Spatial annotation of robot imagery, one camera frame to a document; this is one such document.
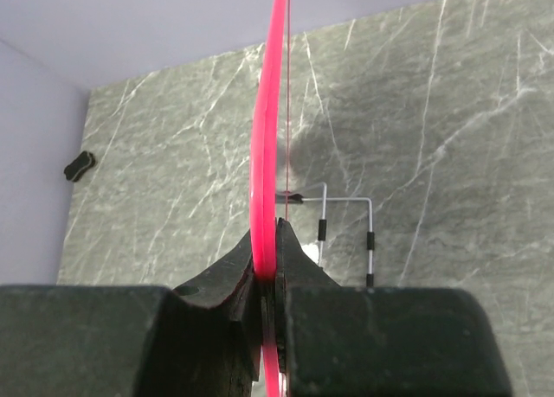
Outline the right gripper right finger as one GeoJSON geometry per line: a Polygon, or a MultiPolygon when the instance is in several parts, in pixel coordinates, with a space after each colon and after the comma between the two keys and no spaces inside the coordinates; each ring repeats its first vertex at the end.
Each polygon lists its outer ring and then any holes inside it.
{"type": "Polygon", "coordinates": [[[276,228],[276,333],[291,396],[510,396],[490,320],[468,291],[344,287],[276,228]]]}

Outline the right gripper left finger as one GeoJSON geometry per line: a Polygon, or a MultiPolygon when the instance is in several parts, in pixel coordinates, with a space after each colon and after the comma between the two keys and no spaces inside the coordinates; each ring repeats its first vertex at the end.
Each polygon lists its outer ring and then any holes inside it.
{"type": "Polygon", "coordinates": [[[172,289],[1,290],[4,396],[248,396],[260,347],[248,236],[172,289]]]}

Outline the pink framed whiteboard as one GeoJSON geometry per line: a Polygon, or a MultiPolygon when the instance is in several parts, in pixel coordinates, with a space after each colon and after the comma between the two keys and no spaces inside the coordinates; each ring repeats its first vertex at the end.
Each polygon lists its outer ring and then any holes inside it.
{"type": "Polygon", "coordinates": [[[270,304],[275,285],[276,157],[280,104],[281,65],[289,0],[274,0],[261,77],[254,105],[249,163],[249,226],[254,275],[261,285],[262,356],[268,396],[281,396],[280,369],[270,304]]]}

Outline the yellow bone-shaped eraser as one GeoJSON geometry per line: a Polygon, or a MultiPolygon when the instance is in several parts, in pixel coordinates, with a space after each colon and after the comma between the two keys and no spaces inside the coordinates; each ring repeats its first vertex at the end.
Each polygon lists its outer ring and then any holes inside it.
{"type": "Polygon", "coordinates": [[[95,155],[84,150],[74,161],[64,168],[64,176],[69,182],[78,182],[89,170],[96,165],[95,155]]]}

